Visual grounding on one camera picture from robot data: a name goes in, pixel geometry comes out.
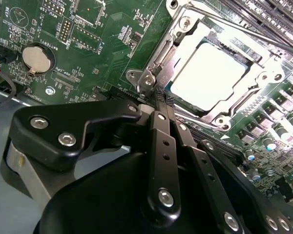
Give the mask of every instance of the screw hole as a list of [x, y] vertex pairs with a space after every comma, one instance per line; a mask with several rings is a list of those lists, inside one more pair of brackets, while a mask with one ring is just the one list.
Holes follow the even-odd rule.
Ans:
[[281, 78], [282, 78], [282, 75], [281, 75], [281, 74], [278, 74], [278, 75], [276, 75], [276, 76], [274, 77], [274, 80], [275, 80], [275, 81], [279, 81], [279, 80], [281, 80]]
[[223, 130], [228, 130], [229, 129], [229, 125], [224, 125], [223, 126]]
[[163, 154], [163, 158], [165, 159], [165, 160], [170, 160], [170, 157], [168, 156], [168, 155], [165, 155], [165, 154]]
[[212, 174], [208, 174], [208, 176], [209, 176], [209, 178], [210, 178], [211, 181], [215, 181], [215, 177], [213, 177]]
[[178, 6], [178, 2], [176, 1], [176, 0], [172, 0], [171, 2], [170, 2], [170, 7], [171, 7], [171, 9], [176, 9], [177, 8], [177, 6]]

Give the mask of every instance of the screw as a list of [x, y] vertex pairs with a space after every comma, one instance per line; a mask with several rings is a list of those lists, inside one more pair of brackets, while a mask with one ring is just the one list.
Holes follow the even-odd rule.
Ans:
[[160, 190], [158, 192], [158, 198], [160, 202], [166, 207], [172, 207], [174, 204], [174, 198], [172, 197], [170, 192], [168, 192], [167, 190], [164, 190], [164, 189]]
[[45, 93], [48, 94], [48, 95], [50, 95], [50, 96], [51, 95], [54, 95], [55, 94], [55, 89], [53, 87], [51, 87], [51, 86], [48, 86], [45, 89]]
[[274, 229], [275, 231], [278, 230], [278, 226], [272, 218], [270, 218], [269, 216], [266, 216], [266, 221], [272, 229]]
[[137, 109], [133, 106], [129, 106], [129, 110], [133, 111], [133, 112], [137, 112]]
[[214, 150], [214, 147], [212, 146], [212, 144], [210, 144], [210, 143], [206, 143], [206, 146], [207, 146], [210, 150]]
[[188, 16], [183, 16], [179, 20], [179, 26], [183, 31], [187, 31], [190, 25], [191, 25], [191, 18]]
[[180, 126], [180, 128], [182, 129], [182, 130], [187, 130], [187, 127], [185, 126], [185, 125], [183, 125], [183, 124], [179, 124], [179, 126]]
[[161, 120], [165, 120], [165, 116], [164, 115], [161, 115], [161, 114], [158, 114], [158, 118], [160, 118]]
[[62, 133], [58, 137], [59, 143], [71, 147], [76, 144], [76, 138], [73, 134], [70, 133]]
[[154, 78], [152, 76], [146, 76], [146, 85], [152, 85]]
[[235, 218], [230, 215], [228, 212], [225, 212], [225, 221], [227, 223], [227, 225], [234, 230], [235, 232], [237, 232], [239, 230], [239, 224], [238, 222], [235, 220]]
[[44, 118], [35, 117], [30, 120], [30, 125], [37, 129], [45, 129], [49, 126], [49, 123]]
[[133, 72], [130, 72], [128, 77], [130, 80], [133, 80], [135, 79], [136, 75]]
[[281, 219], [281, 218], [279, 218], [278, 220], [279, 220], [281, 226], [282, 226], [285, 230], [287, 230], [287, 231], [290, 230], [290, 227], [288, 226], [288, 224], [286, 223], [286, 221], [284, 221], [284, 220]]
[[274, 175], [273, 170], [268, 170], [268, 171], [267, 171], [267, 175], [268, 175], [268, 176], [273, 176], [273, 175]]

